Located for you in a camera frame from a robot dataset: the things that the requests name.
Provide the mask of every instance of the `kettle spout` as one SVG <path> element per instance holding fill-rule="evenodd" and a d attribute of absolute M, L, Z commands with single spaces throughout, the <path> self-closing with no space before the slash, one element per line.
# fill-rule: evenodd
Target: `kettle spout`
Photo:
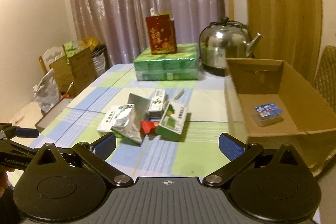
<path fill-rule="evenodd" d="M 246 45 L 246 57 L 249 57 L 253 53 L 255 47 L 258 45 L 262 37 L 263 36 L 260 33 L 257 33 L 257 36 Z"/>

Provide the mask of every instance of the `cardboard box on chair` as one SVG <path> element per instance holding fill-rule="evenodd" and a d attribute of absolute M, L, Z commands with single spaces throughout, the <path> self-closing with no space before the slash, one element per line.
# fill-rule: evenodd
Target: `cardboard box on chair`
<path fill-rule="evenodd" d="M 278 149 L 292 144 L 317 175 L 335 155 L 336 116 L 322 96 L 285 61 L 228 58 L 229 133 L 244 143 Z M 275 103 L 283 121 L 258 127 L 255 106 Z"/>
<path fill-rule="evenodd" d="M 67 57 L 63 56 L 51 63 L 50 68 L 55 70 L 54 77 L 61 93 L 67 92 L 73 81 L 73 86 L 69 91 L 71 97 L 76 97 L 97 78 L 89 48 L 70 57 L 68 63 Z"/>

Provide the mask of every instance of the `gray ribbed plate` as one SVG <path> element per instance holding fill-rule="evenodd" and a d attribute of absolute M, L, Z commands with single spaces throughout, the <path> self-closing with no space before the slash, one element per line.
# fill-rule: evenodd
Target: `gray ribbed plate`
<path fill-rule="evenodd" d="M 32 224 L 30 220 L 22 224 Z M 239 213 L 220 189 L 202 186 L 197 178 L 139 178 L 115 189 L 91 215 L 73 224 L 257 224 Z"/>

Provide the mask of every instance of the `chair backrest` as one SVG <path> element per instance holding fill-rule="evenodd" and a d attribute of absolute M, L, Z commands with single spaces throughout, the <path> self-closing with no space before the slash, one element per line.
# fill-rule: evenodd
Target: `chair backrest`
<path fill-rule="evenodd" d="M 329 103 L 336 113 L 336 47 L 327 45 L 313 80 L 313 87 Z"/>
<path fill-rule="evenodd" d="M 41 56 L 41 60 L 44 63 L 45 70 L 48 72 L 50 70 L 49 65 L 53 63 L 54 61 L 60 59 L 61 57 L 65 56 L 65 52 L 62 46 L 60 47 L 52 47 L 50 49 L 47 49 L 47 51 L 44 53 L 44 55 Z"/>

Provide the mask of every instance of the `red packet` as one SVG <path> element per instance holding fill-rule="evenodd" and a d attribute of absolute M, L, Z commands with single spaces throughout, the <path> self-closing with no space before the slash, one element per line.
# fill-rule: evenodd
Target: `red packet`
<path fill-rule="evenodd" d="M 160 122 L 140 121 L 141 130 L 145 135 L 149 133 L 155 133 L 155 130 L 159 126 L 159 123 Z"/>
<path fill-rule="evenodd" d="M 174 20 L 169 15 L 146 17 L 152 54 L 177 52 Z"/>

